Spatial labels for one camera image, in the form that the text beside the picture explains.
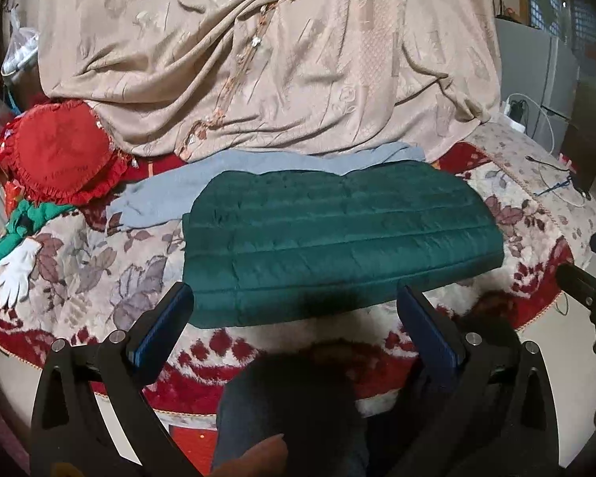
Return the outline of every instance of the metal screw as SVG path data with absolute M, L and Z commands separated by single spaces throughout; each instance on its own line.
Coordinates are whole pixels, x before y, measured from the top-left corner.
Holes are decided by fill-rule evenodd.
M 481 336 L 477 332 L 469 332 L 466 334 L 466 342 L 471 346 L 479 346 L 481 340 Z
M 126 338 L 126 332 L 123 330 L 115 330 L 108 336 L 108 340 L 113 344 L 119 344 Z
M 528 350 L 532 355 L 536 355 L 539 352 L 538 344 L 534 341 L 526 342 L 526 350 Z
M 53 341 L 53 344 L 51 345 L 51 350 L 57 353 L 59 351 L 62 351 L 64 349 L 64 346 L 66 346 L 66 341 L 64 339 L 57 339 Z

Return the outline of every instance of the light blue garment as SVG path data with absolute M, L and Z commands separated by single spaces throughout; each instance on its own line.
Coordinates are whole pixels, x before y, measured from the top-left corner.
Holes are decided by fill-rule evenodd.
M 248 152 L 230 149 L 201 161 L 126 186 L 106 208 L 106 217 L 121 212 L 121 229 L 150 227 L 180 219 L 220 173 L 234 170 L 262 174 L 281 170 L 310 170 L 344 175 L 382 163 L 424 161 L 421 147 L 394 142 L 375 149 L 328 157 L 293 152 Z

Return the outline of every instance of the white cable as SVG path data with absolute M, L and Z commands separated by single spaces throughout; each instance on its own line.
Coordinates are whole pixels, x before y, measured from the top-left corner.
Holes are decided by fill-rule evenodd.
M 539 104 L 537 101 L 533 100 L 532 98 L 528 97 L 528 95 L 524 95 L 523 93 L 512 93 L 511 95 L 508 95 L 508 104 L 510 103 L 510 97 L 514 97 L 515 95 L 519 95 L 520 97 L 523 98 L 527 98 L 529 101 L 531 101 L 536 107 L 538 107 L 539 112 L 543 114 L 543 116 L 545 116 L 545 119 L 547 120 L 547 124 L 550 126 L 550 133 L 551 133 L 551 149 L 550 152 L 548 152 L 548 154 L 552 154 L 552 152 L 554 152 L 554 146 L 556 145 L 556 141 L 554 140 L 554 129 L 551 128 L 551 122 L 550 122 L 550 117 L 547 116 L 547 113 L 544 111 L 544 109 L 541 107 L 541 104 Z
M 543 181 L 544 185 L 547 186 L 548 188 L 550 188 L 550 184 L 545 180 L 545 177 L 543 177 L 543 173 L 541 172 L 541 167 L 543 167 L 543 165 L 541 165 L 539 163 L 538 174 L 541 176 L 541 180 Z M 561 201 L 565 201 L 567 204 L 569 204 L 575 208 L 584 208 L 585 205 L 587 204 L 587 199 L 585 199 L 585 196 L 583 194 L 581 194 L 580 192 L 577 192 L 577 193 L 583 199 L 582 204 L 576 204 L 576 203 L 573 203 L 572 201 L 568 201 L 565 197 L 562 197 L 560 194 L 558 194 L 556 190 L 550 190 L 548 193 L 552 193 L 552 194 L 556 195 Z

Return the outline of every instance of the white glove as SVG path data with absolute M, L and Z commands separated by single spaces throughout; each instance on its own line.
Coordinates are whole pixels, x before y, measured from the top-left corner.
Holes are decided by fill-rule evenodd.
M 42 244 L 32 238 L 25 238 L 7 256 L 0 260 L 0 265 L 6 265 L 0 275 L 0 306 L 9 303 L 13 307 L 17 301 L 29 295 L 29 275 L 35 266 L 35 255 L 42 248 Z

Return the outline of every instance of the green cloth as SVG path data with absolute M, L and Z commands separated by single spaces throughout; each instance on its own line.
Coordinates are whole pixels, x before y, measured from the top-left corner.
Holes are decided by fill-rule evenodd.
M 224 172 L 183 217 L 190 323 L 251 326 L 427 291 L 503 262 L 503 237 L 468 184 L 402 161 L 345 176 Z
M 40 203 L 35 206 L 22 199 L 11 212 L 5 227 L 6 234 L 0 237 L 0 260 L 13 251 L 24 237 L 37 233 L 48 221 L 74 208 L 73 205 L 58 206 L 55 203 Z

